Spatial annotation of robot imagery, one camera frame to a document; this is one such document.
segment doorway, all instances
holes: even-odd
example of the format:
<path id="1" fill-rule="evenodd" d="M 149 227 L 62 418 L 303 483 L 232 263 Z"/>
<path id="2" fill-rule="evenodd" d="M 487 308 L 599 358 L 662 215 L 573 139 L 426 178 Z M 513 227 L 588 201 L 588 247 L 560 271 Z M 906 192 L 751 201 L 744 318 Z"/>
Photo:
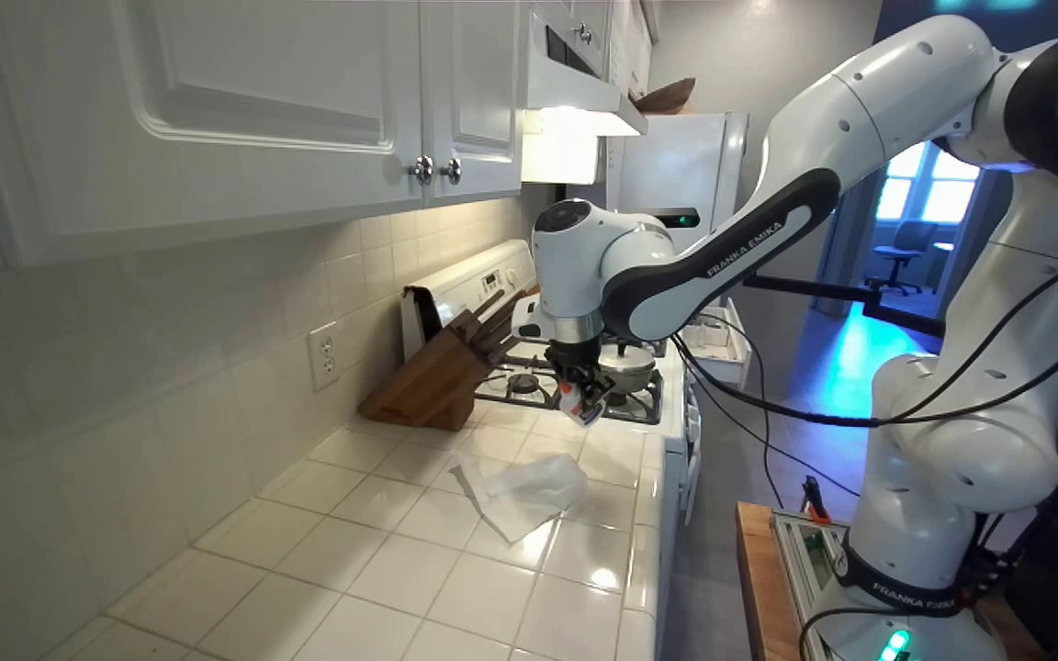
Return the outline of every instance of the doorway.
<path id="1" fill-rule="evenodd" d="M 939 336 L 944 308 L 1007 204 L 1010 173 L 913 144 L 841 198 L 817 284 L 877 295 L 862 315 Z M 815 308 L 846 318 L 851 303 L 817 298 Z"/>
<path id="2" fill-rule="evenodd" d="M 936 144 L 913 144 L 888 160 L 862 257 L 862 284 L 882 295 L 885 313 L 939 323 L 977 178 L 979 167 Z"/>

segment backsplash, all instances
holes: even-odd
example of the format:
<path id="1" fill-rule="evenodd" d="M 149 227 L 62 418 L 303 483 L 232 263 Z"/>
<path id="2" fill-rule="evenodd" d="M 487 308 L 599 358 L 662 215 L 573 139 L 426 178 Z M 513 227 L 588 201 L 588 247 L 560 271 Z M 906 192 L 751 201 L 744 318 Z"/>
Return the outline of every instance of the backsplash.
<path id="1" fill-rule="evenodd" d="M 40 656 L 400 358 L 400 284 L 526 233 L 526 198 L 0 271 L 0 656 Z M 303 334 L 339 318 L 313 394 Z"/>

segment range hood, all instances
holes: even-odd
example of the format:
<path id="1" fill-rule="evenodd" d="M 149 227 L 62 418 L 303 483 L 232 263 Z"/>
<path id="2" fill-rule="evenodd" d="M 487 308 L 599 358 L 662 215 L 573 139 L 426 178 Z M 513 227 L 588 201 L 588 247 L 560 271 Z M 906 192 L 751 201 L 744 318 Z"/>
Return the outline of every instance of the range hood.
<path id="1" fill-rule="evenodd" d="M 637 137 L 641 115 L 528 12 L 528 86 L 517 123 L 528 137 Z"/>

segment floor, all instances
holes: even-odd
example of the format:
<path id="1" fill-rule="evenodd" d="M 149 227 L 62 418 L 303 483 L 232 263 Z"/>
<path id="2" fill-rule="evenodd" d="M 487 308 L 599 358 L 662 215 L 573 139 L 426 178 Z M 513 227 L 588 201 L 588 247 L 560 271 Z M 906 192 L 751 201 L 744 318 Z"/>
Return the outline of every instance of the floor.
<path id="1" fill-rule="evenodd" d="M 795 375 L 795 408 L 835 412 L 835 413 L 865 413 L 869 375 L 877 364 L 898 353 L 936 348 L 926 334 L 906 334 L 891 323 L 865 318 L 859 308 L 849 318 L 835 323 L 815 315 L 800 357 L 815 357 Z M 836 521 L 849 521 L 854 499 L 846 489 L 859 489 L 862 482 L 862 429 L 828 429 L 808 427 L 793 418 L 771 418 L 771 441 L 815 468 L 805 468 L 793 459 L 771 459 L 771 483 L 765 482 L 765 452 L 744 429 L 761 435 L 765 418 L 740 403 L 713 408 L 704 400 L 704 474 L 694 521 L 679 530 L 674 539 L 674 577 L 671 577 L 671 607 L 668 607 L 668 634 L 664 661 L 744 661 L 744 607 L 735 563 L 735 501 L 767 501 L 795 510 L 800 482 L 808 474 L 822 483 L 822 501 Z"/>

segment white wall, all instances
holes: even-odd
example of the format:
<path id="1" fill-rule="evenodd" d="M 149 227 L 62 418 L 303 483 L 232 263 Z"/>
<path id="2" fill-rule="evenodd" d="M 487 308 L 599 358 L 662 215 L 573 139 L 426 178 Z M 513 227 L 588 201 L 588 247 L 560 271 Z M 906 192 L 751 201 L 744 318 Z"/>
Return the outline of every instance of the white wall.
<path id="1" fill-rule="evenodd" d="M 36 656 L 352 418 L 397 288 L 528 201 L 0 271 L 0 656 Z M 313 394 L 303 331 L 340 318 Z"/>
<path id="2" fill-rule="evenodd" d="M 686 111 L 744 111 L 748 146 L 740 198 L 761 167 L 761 137 L 771 115 L 874 41 L 877 0 L 664 0 L 664 31 L 650 84 L 694 75 Z M 815 280 L 827 227 L 761 268 L 765 274 Z M 767 357 L 771 394 L 789 394 L 795 334 L 808 298 L 735 288 L 751 336 Z"/>

